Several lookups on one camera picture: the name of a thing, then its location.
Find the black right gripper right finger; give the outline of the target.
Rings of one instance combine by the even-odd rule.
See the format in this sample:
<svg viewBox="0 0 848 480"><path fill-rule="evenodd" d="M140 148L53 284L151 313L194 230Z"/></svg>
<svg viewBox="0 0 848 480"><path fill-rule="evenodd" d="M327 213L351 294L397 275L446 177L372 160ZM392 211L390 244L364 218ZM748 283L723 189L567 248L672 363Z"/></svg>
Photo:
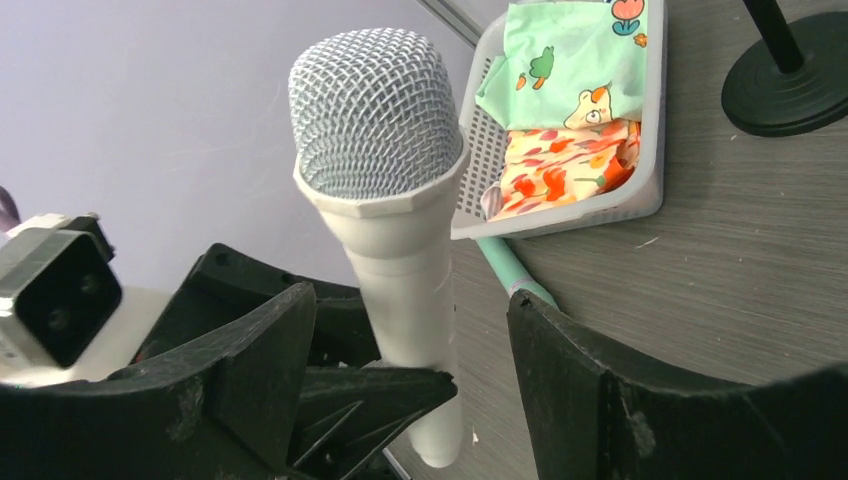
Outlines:
<svg viewBox="0 0 848 480"><path fill-rule="evenodd" d="M847 368L753 386L686 370L522 290L507 313L542 479L843 479Z"/></svg>

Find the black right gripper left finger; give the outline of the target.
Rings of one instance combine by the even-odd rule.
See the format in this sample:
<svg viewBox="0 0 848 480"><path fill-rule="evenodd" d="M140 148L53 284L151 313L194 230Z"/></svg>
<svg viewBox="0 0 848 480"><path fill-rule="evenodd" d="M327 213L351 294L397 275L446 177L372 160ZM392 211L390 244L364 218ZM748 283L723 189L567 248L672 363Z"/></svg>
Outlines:
<svg viewBox="0 0 848 480"><path fill-rule="evenodd" d="M272 479L288 455L316 312L300 283L98 382L1 390L5 479Z"/></svg>

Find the white microphone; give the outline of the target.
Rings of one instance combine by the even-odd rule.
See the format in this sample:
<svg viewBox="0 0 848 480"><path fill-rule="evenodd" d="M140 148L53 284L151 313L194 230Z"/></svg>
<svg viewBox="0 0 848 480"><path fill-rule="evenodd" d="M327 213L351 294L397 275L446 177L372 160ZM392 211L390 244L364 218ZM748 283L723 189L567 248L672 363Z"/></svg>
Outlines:
<svg viewBox="0 0 848 480"><path fill-rule="evenodd" d="M289 74L294 179L342 244L382 359L456 374L451 222L469 149L424 36L340 33Z"/></svg>

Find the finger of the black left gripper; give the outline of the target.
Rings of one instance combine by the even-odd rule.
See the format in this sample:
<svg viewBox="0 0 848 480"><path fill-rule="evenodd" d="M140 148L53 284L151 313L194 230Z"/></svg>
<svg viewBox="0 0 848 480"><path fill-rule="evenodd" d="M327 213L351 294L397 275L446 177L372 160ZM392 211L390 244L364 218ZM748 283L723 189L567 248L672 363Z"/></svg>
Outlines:
<svg viewBox="0 0 848 480"><path fill-rule="evenodd" d="M383 449L456 396L446 372L309 367L290 437L286 479L390 479Z"/></svg>
<svg viewBox="0 0 848 480"><path fill-rule="evenodd" d="M310 366L362 367L381 358L358 288L296 275L215 243L171 296L133 361L179 347L303 282L313 286L317 304Z"/></svg>

